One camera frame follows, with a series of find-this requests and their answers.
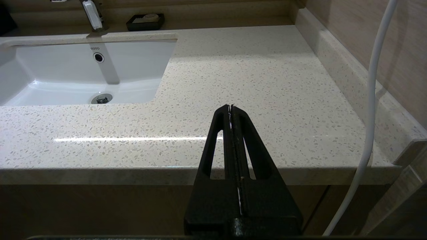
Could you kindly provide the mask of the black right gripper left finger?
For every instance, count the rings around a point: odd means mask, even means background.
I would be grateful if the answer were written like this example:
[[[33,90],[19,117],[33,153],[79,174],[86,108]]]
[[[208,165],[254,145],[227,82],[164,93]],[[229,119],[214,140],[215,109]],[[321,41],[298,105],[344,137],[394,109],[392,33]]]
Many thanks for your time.
[[[231,220],[241,215],[238,167],[230,126],[230,106],[215,111],[184,216],[186,234],[217,233],[229,230]],[[223,131],[224,179],[211,179],[212,160],[218,132]]]

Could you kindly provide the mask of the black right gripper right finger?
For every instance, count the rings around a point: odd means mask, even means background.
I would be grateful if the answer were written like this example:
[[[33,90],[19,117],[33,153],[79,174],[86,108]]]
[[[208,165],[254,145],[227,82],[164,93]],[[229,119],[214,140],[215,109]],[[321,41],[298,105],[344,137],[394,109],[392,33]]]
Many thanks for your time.
[[[250,117],[232,106],[241,215],[233,235],[301,235],[302,214]]]

